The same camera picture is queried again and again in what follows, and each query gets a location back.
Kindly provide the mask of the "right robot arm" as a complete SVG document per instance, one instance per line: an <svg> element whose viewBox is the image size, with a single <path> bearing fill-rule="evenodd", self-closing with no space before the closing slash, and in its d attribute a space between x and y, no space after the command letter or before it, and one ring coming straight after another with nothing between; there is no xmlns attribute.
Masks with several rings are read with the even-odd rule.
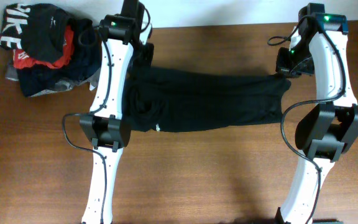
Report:
<svg viewBox="0 0 358 224"><path fill-rule="evenodd" d="M314 108L298 123L295 145L299 157L295 176L275 223L314 223L323 182L358 137L358 102L347 66L347 18L328 14L324 4L309 3L298 13L289 41L280 48L276 72L286 78L314 75L316 98L304 101Z"/></svg>

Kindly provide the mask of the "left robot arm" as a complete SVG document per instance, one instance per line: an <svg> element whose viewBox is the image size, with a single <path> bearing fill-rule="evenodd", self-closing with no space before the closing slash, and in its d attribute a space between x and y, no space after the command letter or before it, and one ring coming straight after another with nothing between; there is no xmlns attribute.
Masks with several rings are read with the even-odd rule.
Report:
<svg viewBox="0 0 358 224"><path fill-rule="evenodd" d="M93 170L84 224L110 224L112 198L119 160L128 145L131 128L123 120L122 99L127 71L150 65L154 45L151 17L140 1L125 0L121 12L107 15L98 26L102 61L96 95L80 126L90 141Z"/></svg>

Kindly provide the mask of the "black t-shirt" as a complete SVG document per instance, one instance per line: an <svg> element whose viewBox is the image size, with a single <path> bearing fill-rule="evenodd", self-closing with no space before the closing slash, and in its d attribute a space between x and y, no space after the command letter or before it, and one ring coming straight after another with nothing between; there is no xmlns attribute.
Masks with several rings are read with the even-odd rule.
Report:
<svg viewBox="0 0 358 224"><path fill-rule="evenodd" d="M170 133L278 123L290 87L288 79L276 75L134 67L124 84L123 118L134 131Z"/></svg>

